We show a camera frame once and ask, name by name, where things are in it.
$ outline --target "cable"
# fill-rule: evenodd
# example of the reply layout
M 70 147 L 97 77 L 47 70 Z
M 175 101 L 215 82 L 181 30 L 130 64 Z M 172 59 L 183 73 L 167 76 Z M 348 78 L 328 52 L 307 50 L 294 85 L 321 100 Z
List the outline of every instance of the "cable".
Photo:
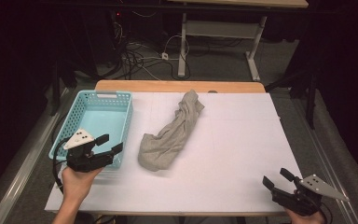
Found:
M 118 39 L 118 44 L 121 42 L 121 37 L 123 37 L 123 27 L 119 24 L 119 23 L 117 23 L 117 22 L 114 22 L 114 25 L 117 25 L 117 26 L 119 26 L 120 27 L 120 38 Z
M 60 165 L 61 163 L 64 163 L 64 162 L 66 162 L 66 161 L 59 161 L 56 163 L 56 165 Z
M 327 216 L 326 216 L 326 214 L 324 213 L 324 211 L 322 210 L 322 208 L 321 208 L 320 206 L 318 206 L 318 204 L 316 204 L 316 202 L 315 202 L 314 200 L 312 200 L 310 197 L 308 197 L 308 196 L 305 195 L 305 194 L 302 194 L 301 196 L 304 197 L 304 199 L 306 199 L 309 203 L 312 203 L 312 205 L 313 205 L 314 207 L 318 208 L 318 212 L 321 213 L 321 215 L 322 215 L 322 217 L 323 217 L 323 219 L 324 219 L 324 223 L 325 223 L 325 224 L 327 224 L 327 223 L 331 224 L 331 223 L 333 222 L 333 215 L 331 215 L 331 220 L 330 220 L 330 222 L 328 222 L 328 221 L 327 221 Z
M 331 212 L 330 208 L 327 207 L 327 205 L 325 203 L 322 203 L 322 205 L 327 209 L 329 215 L 330 215 L 330 224 L 333 223 L 333 213 Z
M 202 56 L 205 56 L 205 55 L 209 54 L 211 52 L 211 46 L 209 46 L 208 42 L 205 42 L 205 44 L 206 44 L 206 48 L 207 48 L 205 52 L 202 52 L 200 54 L 195 54 L 194 50 L 193 50 L 193 52 L 190 53 L 190 55 L 193 56 L 193 57 L 202 57 Z
M 125 57 L 121 58 L 121 60 L 124 61 L 123 66 L 122 66 L 123 74 L 118 76 L 118 77 L 114 77 L 112 79 L 119 79 L 119 78 L 122 78 L 122 77 L 124 77 L 126 80 L 131 79 L 131 75 L 137 73 L 139 70 L 142 69 L 142 68 L 140 68 L 139 63 L 136 60 L 135 54 L 139 54 L 139 53 L 132 52 L 130 50 L 126 50 L 123 53 L 123 56 L 125 56 Z
M 146 46 L 146 45 L 138 44 L 138 43 L 129 43 L 127 46 L 130 46 L 130 45 L 137 45 L 137 46 L 139 46 L 137 49 L 141 49 L 141 48 L 151 49 L 152 51 L 156 52 L 156 54 L 157 54 L 158 56 L 161 57 L 160 53 L 158 53 L 156 50 L 154 50 L 154 49 L 152 49 L 152 48 L 150 48 L 150 47 L 148 47 L 148 46 Z
M 173 79 L 175 80 L 187 80 L 191 77 L 191 73 L 190 73 L 190 66 L 188 65 L 188 63 L 186 62 L 185 58 L 183 57 L 182 54 L 180 54 L 180 56 L 182 57 L 183 61 L 185 62 L 185 70 L 187 68 L 187 71 L 188 71 L 188 75 L 187 76 L 184 76 L 184 77 L 174 77 L 172 76 Z
M 228 44 L 211 46 L 211 48 L 221 49 L 221 48 L 225 48 L 225 47 L 237 47 L 242 42 L 242 40 L 243 39 L 241 39 L 241 38 L 235 38 L 234 40 L 232 40 Z
M 136 11 L 133 11 L 132 13 L 133 13 L 133 14 L 135 14 L 135 15 L 137 15 L 137 16 L 140 16 L 140 17 L 146 17 L 146 18 L 148 18 L 148 17 L 152 17 L 152 16 L 154 16 L 154 15 L 156 15 L 156 14 L 157 14 L 157 12 L 153 12 L 151 15 L 147 15 L 147 16 L 145 16 L 145 15 L 142 15 L 142 14 L 137 13 Z
M 147 70 L 145 67 L 141 66 L 151 77 L 155 78 L 158 81 L 161 81 L 161 79 L 159 79 L 158 77 L 153 76 L 153 74 L 151 72 L 149 72 L 149 70 Z
M 95 223 L 98 223 L 98 221 L 100 221 L 100 220 L 103 219 L 104 217 L 108 217 L 108 216 L 100 216 L 100 217 L 98 217 L 97 219 L 95 219 L 93 223 L 94 223 L 94 224 L 95 224 Z M 113 216 L 113 217 L 107 219 L 106 221 L 101 222 L 100 224 L 108 224 L 108 223 L 110 223 L 111 221 L 115 220 L 116 218 L 117 218 L 117 216 Z
M 165 51 L 167 50 L 168 43 L 170 43 L 170 41 L 171 41 L 174 37 L 180 37 L 180 38 L 182 38 L 181 35 L 173 35 L 173 36 L 171 36 L 171 37 L 167 40 L 167 43 L 165 44 L 164 51 L 163 51 L 162 53 L 165 53 Z M 185 53 L 185 56 L 186 56 L 186 55 L 188 54 L 188 52 L 190 51 L 190 46 L 188 45 L 188 42 L 187 42 L 186 38 L 185 38 L 185 42 L 186 42 L 186 46 L 187 46 L 187 52 Z
M 62 146 L 63 143 L 69 141 L 70 137 L 67 138 L 63 138 L 58 144 L 57 146 L 54 148 L 54 154 L 53 154 L 53 176 L 55 179 L 55 182 L 57 183 L 57 188 L 60 189 L 60 191 L 63 194 L 63 187 L 62 187 L 62 182 L 60 180 L 60 178 L 58 177 L 58 173 L 57 173 L 57 154 L 58 154 L 58 150 L 60 149 L 60 147 Z

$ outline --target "gray cloth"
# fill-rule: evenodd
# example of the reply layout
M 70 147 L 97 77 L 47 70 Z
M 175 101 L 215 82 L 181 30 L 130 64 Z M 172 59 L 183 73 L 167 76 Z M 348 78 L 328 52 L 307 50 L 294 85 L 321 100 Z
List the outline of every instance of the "gray cloth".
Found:
M 166 125 L 157 136 L 144 134 L 138 162 L 150 171 L 167 170 L 183 149 L 203 108 L 199 96 L 193 90 L 187 92 L 179 102 L 172 123 Z

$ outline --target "wooden table edge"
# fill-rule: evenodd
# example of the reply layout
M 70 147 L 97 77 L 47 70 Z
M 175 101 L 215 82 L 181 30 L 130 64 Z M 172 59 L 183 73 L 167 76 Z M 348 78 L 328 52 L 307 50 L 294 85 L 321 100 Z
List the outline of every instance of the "wooden table edge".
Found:
M 265 93 L 259 82 L 101 80 L 96 91 Z

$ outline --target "white tabletop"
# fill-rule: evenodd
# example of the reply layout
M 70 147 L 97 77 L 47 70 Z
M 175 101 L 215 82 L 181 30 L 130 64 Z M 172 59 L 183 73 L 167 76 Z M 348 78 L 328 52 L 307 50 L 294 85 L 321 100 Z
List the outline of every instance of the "white tabletop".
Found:
M 263 176 L 293 192 L 279 174 L 301 178 L 268 93 L 199 93 L 205 105 L 193 133 L 169 170 L 150 172 L 137 161 L 144 133 L 157 135 L 174 118 L 179 92 L 134 92 L 130 132 L 120 169 L 105 168 L 80 210 L 121 215 L 268 216 L 283 209 Z M 47 211 L 58 211 L 53 188 Z

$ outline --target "table leg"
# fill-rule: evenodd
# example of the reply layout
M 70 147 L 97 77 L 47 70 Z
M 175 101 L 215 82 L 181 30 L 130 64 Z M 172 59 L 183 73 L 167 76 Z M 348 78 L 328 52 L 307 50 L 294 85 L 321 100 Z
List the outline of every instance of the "table leg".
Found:
M 178 76 L 184 77 L 186 73 L 186 14 L 182 19 L 182 38 L 179 55 Z
M 260 76 L 258 75 L 257 67 L 255 66 L 255 51 L 257 50 L 258 43 L 260 42 L 261 35 L 263 34 L 264 26 L 266 24 L 267 17 L 262 17 L 260 23 L 258 24 L 254 44 L 252 50 L 246 52 L 246 61 L 249 64 L 249 69 L 252 74 L 253 81 L 260 81 Z

